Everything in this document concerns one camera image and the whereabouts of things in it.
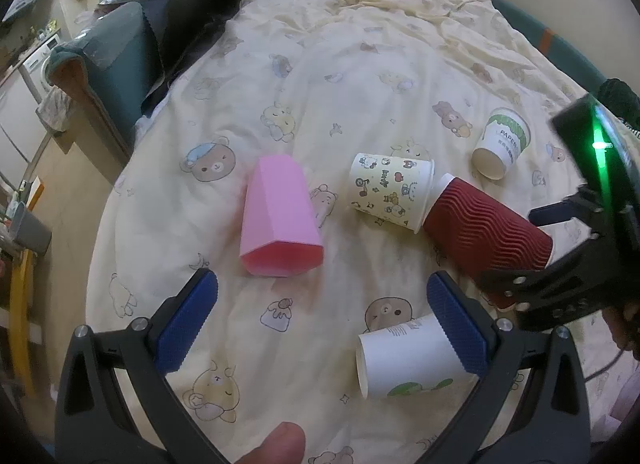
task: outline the red cup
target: red cup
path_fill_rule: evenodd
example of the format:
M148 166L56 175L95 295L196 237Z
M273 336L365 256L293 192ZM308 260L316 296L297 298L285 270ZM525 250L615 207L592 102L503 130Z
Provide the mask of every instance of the red cup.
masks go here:
M546 267L553 248L549 235L462 179L447 174L441 181L446 187L436 197L423 227L474 281L487 269ZM483 291L499 309L515 303L513 298L492 294L491 289Z

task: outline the countertop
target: countertop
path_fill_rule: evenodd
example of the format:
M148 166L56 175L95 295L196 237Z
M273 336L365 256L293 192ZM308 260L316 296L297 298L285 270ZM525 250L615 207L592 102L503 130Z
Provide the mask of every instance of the countertop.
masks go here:
M56 33L60 32L60 28L56 28L55 30L53 30L52 32L50 32L47 36L45 36L42 40L39 40L37 42L35 42L25 53L23 53L23 56L20 60L18 60L18 62L14 65L9 67L9 69L7 69L4 72L4 76L2 76L2 79L0 80L0 86L2 86L2 84L4 82L6 82L9 77L18 69L18 67L20 67L24 61L31 56L31 54L37 49L39 48L42 44L44 44L47 40L49 40L49 38L51 38L53 35L55 35Z

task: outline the white cabinet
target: white cabinet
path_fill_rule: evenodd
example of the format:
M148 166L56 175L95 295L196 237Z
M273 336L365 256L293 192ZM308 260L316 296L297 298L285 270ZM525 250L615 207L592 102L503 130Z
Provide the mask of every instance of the white cabinet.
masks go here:
M22 75L15 70L0 86L0 125L28 163L47 134L36 114L37 107Z
M11 144L9 138L0 129L0 173L9 184L18 188L27 169L27 161Z

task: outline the screw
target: screw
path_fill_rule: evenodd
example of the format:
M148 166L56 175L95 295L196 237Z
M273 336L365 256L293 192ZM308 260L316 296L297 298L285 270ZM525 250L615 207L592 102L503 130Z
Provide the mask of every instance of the screw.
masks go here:
M88 332L89 332L89 327L87 327L86 325L78 325L74 329L74 336L76 336L77 338L83 338L86 336Z
M513 330L513 323L509 318L498 318L495 321L495 325L499 330L503 332L509 332L510 330Z
M558 334L561 338L567 339L569 337L569 329L564 325L556 328L556 334Z
M149 322L146 318L136 318L131 322L131 328L133 330L145 330Z

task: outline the cream bed sheet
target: cream bed sheet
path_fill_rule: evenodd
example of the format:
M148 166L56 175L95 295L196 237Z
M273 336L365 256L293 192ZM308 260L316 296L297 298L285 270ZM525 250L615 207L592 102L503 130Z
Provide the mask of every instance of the cream bed sheet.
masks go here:
M113 330L150 316L207 266L220 281L218 303L168 381L229 460L290 420L306 431L310 463L321 455L316 464L414 462L475 380L363 400L354 348L365 311L396 297L412 317L429 314L425 283L438 269L479 295L425 235L347 207L351 160L357 152L434 159L436 176L449 171L525 215L580 184L546 121L582 94L489 0L244 0L219 43L172 86L108 199L87 321ZM492 183L469 158L499 106L525 117L532 141ZM322 267L289 279L251 277L238 260L247 178L260 155L275 153L302 165L326 247ZM547 230L555 257L588 234L575 220ZM586 373L615 355L600 314L572 332ZM634 368L625 355L589 384L593 419ZM153 440L130 383L122 386Z

